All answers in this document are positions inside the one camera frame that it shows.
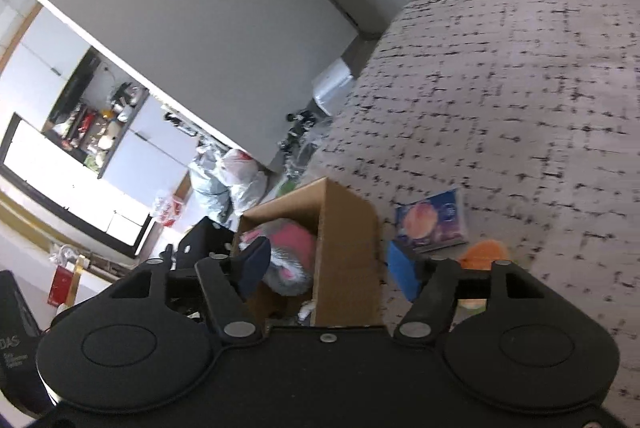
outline orange plush toy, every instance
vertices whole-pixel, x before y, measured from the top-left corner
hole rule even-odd
[[[459,260],[464,269],[491,270],[491,264],[495,260],[510,260],[507,246],[498,240],[483,240],[472,245],[466,250]],[[478,311],[486,306],[486,300],[459,300],[458,303],[465,309]]]

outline white plastic bag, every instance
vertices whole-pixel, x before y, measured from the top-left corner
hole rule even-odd
[[[254,180],[249,184],[231,186],[231,202],[234,205],[236,215],[241,215],[258,204],[266,190],[267,176],[264,172],[257,172]]]
[[[216,163],[213,175],[223,185],[248,185],[254,180],[260,167],[258,163],[242,150],[233,148]]]
[[[218,156],[213,175],[229,188],[236,215],[242,215],[258,204],[267,190],[267,176],[242,150],[233,149]]]
[[[220,151],[213,146],[198,149],[198,155],[189,164],[189,177],[193,194],[207,212],[207,217],[219,224],[225,224],[231,214],[229,188],[213,175],[220,158]]]

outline window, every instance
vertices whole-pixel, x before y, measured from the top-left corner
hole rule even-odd
[[[76,229],[135,257],[148,209],[60,150],[17,114],[0,145],[0,174]]]

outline white container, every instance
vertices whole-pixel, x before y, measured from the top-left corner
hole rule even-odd
[[[326,115],[336,116],[354,86],[351,70],[338,58],[314,80],[314,100]]]

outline kitchen cabinet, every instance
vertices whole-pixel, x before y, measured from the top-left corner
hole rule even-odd
[[[0,76],[0,94],[12,111],[42,130],[65,84],[65,79],[20,43]]]
[[[89,50],[89,44],[51,11],[43,8],[20,41],[64,80]]]
[[[164,118],[162,103],[149,96],[136,114],[129,129],[157,146],[169,157],[187,166],[195,156],[198,138],[189,137]]]
[[[186,173],[183,164],[127,130],[102,178],[150,208],[158,192],[172,194]]]

